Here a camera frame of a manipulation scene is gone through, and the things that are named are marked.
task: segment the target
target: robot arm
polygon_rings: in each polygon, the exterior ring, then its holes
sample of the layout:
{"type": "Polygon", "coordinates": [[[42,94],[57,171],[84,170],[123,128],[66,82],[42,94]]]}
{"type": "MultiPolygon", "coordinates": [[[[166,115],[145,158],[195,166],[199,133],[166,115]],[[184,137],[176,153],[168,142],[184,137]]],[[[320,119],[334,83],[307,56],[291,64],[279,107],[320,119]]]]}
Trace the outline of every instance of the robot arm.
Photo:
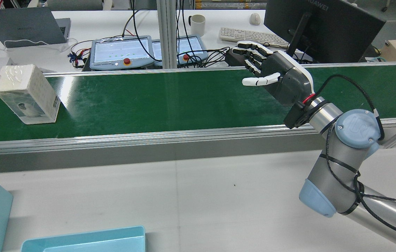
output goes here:
{"type": "Polygon", "coordinates": [[[244,85],[263,86],[282,105],[292,106],[286,126],[310,123],[326,139],[300,200],[323,216],[338,212],[396,243],[396,200],[358,181],[361,163],[378,150],[382,133],[377,115],[367,110],[342,113],[315,97],[310,73],[281,51],[242,41],[233,52],[247,57],[246,68],[256,76],[245,78],[244,85]]]}

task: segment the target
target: huawei logo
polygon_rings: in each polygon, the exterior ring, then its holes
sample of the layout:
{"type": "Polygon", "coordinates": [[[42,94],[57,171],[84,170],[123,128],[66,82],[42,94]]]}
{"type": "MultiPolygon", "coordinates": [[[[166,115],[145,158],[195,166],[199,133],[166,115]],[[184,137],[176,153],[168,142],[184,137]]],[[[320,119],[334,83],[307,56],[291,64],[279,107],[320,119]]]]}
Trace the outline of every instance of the huawei logo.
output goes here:
{"type": "Polygon", "coordinates": [[[320,8],[321,10],[325,10],[328,11],[329,10],[329,6],[324,5],[322,3],[320,3],[319,1],[316,0],[307,0],[309,3],[311,3],[312,5],[316,5],[318,8],[320,8]]]}

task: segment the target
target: black monitor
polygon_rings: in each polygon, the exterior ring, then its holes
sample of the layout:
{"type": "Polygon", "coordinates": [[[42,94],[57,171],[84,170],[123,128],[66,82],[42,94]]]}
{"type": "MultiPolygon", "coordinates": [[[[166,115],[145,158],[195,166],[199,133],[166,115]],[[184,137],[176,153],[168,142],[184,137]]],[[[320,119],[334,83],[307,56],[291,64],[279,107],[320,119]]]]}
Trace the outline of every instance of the black monitor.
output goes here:
{"type": "Polygon", "coordinates": [[[385,21],[342,0],[268,0],[265,26],[319,63],[359,62],[385,21]]]}

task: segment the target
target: light blue joint cap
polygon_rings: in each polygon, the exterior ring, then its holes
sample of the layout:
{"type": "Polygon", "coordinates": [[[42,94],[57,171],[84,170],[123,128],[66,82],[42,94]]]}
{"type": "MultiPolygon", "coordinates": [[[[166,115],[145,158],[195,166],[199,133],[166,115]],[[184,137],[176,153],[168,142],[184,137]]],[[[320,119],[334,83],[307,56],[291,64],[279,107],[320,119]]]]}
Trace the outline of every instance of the light blue joint cap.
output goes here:
{"type": "Polygon", "coordinates": [[[332,217],[336,209],[326,196],[310,180],[305,179],[304,186],[300,190],[299,199],[314,211],[325,217],[332,217]]]}
{"type": "Polygon", "coordinates": [[[367,110],[349,110],[339,117],[335,125],[339,140],[353,148],[368,148],[380,137],[374,113],[367,110]]]}

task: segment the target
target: monitor stand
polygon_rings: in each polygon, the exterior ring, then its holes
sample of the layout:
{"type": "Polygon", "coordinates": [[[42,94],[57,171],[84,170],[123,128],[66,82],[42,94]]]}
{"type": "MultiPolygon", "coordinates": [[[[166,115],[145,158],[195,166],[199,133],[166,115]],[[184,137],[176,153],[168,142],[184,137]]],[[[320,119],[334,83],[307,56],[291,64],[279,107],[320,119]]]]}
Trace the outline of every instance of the monitor stand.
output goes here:
{"type": "Polygon", "coordinates": [[[288,30],[288,32],[293,35],[290,46],[286,50],[286,54],[288,54],[290,57],[294,55],[294,52],[296,51],[297,48],[297,43],[299,43],[299,41],[301,40],[302,34],[304,33],[305,27],[307,27],[307,23],[310,17],[311,17],[311,13],[305,12],[302,15],[302,18],[300,19],[299,25],[297,26],[297,29],[294,32],[294,34],[292,34],[292,30],[288,30]]]}

